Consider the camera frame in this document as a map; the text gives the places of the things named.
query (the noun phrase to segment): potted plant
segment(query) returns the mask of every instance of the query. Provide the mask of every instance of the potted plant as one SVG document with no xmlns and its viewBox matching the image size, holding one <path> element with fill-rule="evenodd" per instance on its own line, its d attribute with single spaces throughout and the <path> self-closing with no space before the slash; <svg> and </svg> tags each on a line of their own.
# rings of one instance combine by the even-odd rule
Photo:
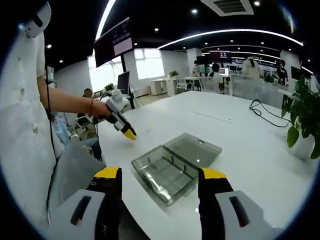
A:
<svg viewBox="0 0 320 240">
<path fill-rule="evenodd" d="M 170 78 L 173 78 L 174 76 L 178 76 L 178 75 L 179 73 L 176 70 L 170 72 Z"/>
<path fill-rule="evenodd" d="M 282 117 L 290 113 L 291 127 L 286 142 L 297 157 L 317 159 L 320 156 L 320 93 L 309 89 L 303 75 L 295 84 L 295 91 L 293 99 L 282 107 Z"/>
<path fill-rule="evenodd" d="M 264 80 L 266 83 L 273 83 L 273 82 L 274 82 L 274 78 L 273 78 L 271 75 L 269 75 L 269 74 L 265 75 L 264 78 L 263 78 L 263 80 Z"/>
<path fill-rule="evenodd" d="M 108 91 L 112 91 L 114 88 L 114 84 L 110 83 L 107 86 L 104 87 L 104 89 L 108 92 Z"/>
</svg>

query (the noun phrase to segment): shirt button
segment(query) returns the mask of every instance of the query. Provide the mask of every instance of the shirt button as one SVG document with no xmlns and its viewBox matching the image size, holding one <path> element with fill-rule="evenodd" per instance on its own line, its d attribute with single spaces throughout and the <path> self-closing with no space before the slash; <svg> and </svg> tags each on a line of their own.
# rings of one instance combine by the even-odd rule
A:
<svg viewBox="0 0 320 240">
<path fill-rule="evenodd" d="M 37 134 L 37 133 L 38 133 L 38 127 L 37 127 L 37 126 L 33 126 L 32 130 L 33 130 L 33 133 L 34 133 L 34 134 Z"/>
</svg>

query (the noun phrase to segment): transparent container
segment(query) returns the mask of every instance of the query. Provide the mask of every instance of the transparent container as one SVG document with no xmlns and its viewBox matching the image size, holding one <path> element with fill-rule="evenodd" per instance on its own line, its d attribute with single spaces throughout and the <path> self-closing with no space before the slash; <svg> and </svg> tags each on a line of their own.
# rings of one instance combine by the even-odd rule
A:
<svg viewBox="0 0 320 240">
<path fill-rule="evenodd" d="M 195 187 L 199 168 L 206 168 L 222 149 L 184 133 L 132 161 L 146 185 L 167 205 Z"/>
</svg>

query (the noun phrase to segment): window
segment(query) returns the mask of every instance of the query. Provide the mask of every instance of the window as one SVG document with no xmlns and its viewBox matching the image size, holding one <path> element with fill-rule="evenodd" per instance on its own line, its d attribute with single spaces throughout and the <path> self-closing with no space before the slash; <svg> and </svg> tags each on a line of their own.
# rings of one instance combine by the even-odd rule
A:
<svg viewBox="0 0 320 240">
<path fill-rule="evenodd" d="M 160 50 L 155 48 L 135 49 L 134 57 L 140 80 L 163 77 L 165 75 Z"/>
<path fill-rule="evenodd" d="M 95 56 L 88 57 L 90 80 L 93 92 L 98 92 L 108 84 L 117 85 L 118 76 L 123 73 L 121 57 L 118 56 L 111 61 L 96 67 Z"/>
</svg>

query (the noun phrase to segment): bracelet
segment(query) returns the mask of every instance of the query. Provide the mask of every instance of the bracelet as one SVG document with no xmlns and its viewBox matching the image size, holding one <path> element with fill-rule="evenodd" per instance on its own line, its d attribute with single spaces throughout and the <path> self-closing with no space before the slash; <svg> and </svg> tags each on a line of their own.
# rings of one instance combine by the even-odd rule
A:
<svg viewBox="0 0 320 240">
<path fill-rule="evenodd" d="M 89 111 L 91 115 L 94 114 L 93 111 L 94 111 L 94 100 L 92 99 L 90 104 L 90 111 Z"/>
</svg>

